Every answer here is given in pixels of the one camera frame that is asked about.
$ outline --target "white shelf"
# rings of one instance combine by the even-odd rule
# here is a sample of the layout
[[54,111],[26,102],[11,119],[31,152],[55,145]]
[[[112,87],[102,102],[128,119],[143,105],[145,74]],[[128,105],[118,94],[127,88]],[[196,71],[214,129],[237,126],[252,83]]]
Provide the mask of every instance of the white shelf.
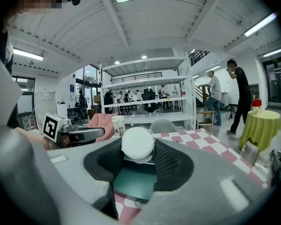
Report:
[[133,81],[130,80],[127,82],[109,84],[103,86],[103,89],[120,90],[120,89],[147,87],[147,86],[155,86],[155,85],[162,85],[162,84],[175,84],[190,78],[191,78],[190,76],[177,76],[173,78],[158,77],[158,78],[138,79]]
[[136,102],[129,102],[129,103],[116,103],[116,104],[104,105],[104,108],[106,108],[106,107],[132,106],[132,105],[147,104],[147,103],[171,102],[171,101],[178,101],[178,100],[186,100],[186,97],[169,97],[169,98],[147,100],[147,101],[136,101]]
[[102,68],[102,70],[108,71],[112,76],[117,76],[154,70],[175,69],[185,59],[187,57],[148,58],[107,66]]
[[153,123],[160,119],[166,119],[174,122],[174,121],[190,120],[193,119],[193,116],[183,112],[125,115],[125,124]]

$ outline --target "floor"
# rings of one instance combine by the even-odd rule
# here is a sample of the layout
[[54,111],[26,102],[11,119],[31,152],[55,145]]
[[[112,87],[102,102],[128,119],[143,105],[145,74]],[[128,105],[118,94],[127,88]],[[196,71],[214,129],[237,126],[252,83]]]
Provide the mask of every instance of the floor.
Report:
[[[281,109],[268,109],[270,111],[274,111],[280,114],[281,116]],[[230,130],[230,127],[233,123],[233,119],[228,120],[227,112],[222,112],[222,126],[214,126],[214,136],[219,138],[222,142],[224,142],[227,146],[232,148],[235,152],[240,153],[239,149],[239,140],[242,135],[244,129],[244,122],[243,118],[241,117],[239,126],[237,128],[237,134],[234,135],[227,135],[226,130]],[[268,149],[261,152],[254,167],[261,172],[265,177],[271,179],[273,174],[270,169],[271,161],[270,161],[270,152],[275,149],[281,152],[281,130],[278,132],[278,135],[272,139],[271,145]]]

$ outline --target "yellow-green round table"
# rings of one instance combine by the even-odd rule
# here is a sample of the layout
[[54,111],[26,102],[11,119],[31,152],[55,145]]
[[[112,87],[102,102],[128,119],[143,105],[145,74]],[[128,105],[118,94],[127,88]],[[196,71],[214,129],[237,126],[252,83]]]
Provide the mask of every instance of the yellow-green round table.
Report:
[[250,111],[240,139],[240,147],[243,148],[249,140],[258,147],[258,153],[260,153],[271,145],[272,138],[280,129],[281,118],[277,112],[263,110],[261,115],[253,115]]

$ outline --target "chair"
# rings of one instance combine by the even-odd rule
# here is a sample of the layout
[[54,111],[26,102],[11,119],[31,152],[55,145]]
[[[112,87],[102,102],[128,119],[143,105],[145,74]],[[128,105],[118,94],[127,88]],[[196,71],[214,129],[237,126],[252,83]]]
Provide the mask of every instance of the chair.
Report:
[[203,111],[203,112],[198,112],[198,114],[212,114],[212,119],[203,117],[200,119],[196,119],[196,128],[199,129],[199,126],[211,126],[211,134],[213,134],[214,131],[214,111]]
[[153,133],[174,133],[178,132],[177,127],[169,120],[160,119],[153,122],[150,126]]
[[114,134],[114,127],[111,121],[113,116],[117,116],[117,113],[114,114],[105,114],[105,113],[95,113],[92,120],[88,123],[88,128],[104,128],[105,134],[96,139],[96,142],[104,141],[110,139]]
[[[141,97],[144,101],[155,100],[155,93],[152,91],[152,89],[145,89]],[[156,103],[145,104],[145,110],[148,112],[148,114],[153,114],[153,112],[157,109],[158,106]]]

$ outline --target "pink and white checkered pattern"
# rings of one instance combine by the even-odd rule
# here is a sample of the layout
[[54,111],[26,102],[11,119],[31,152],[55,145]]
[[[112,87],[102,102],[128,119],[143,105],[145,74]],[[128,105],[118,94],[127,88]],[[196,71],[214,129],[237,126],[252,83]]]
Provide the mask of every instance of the pink and white checkered pattern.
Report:
[[[266,178],[256,168],[252,167],[239,154],[231,148],[228,148],[220,141],[220,139],[211,135],[203,128],[175,133],[153,134],[153,136],[154,138],[174,141],[192,148],[202,149],[206,152],[218,154],[223,158],[228,159],[231,163],[248,174],[251,179],[259,183],[263,188],[269,186]],[[120,223],[124,224],[131,221],[145,205],[141,203],[136,205],[134,201],[117,194],[115,194],[115,201],[118,211],[118,220]]]

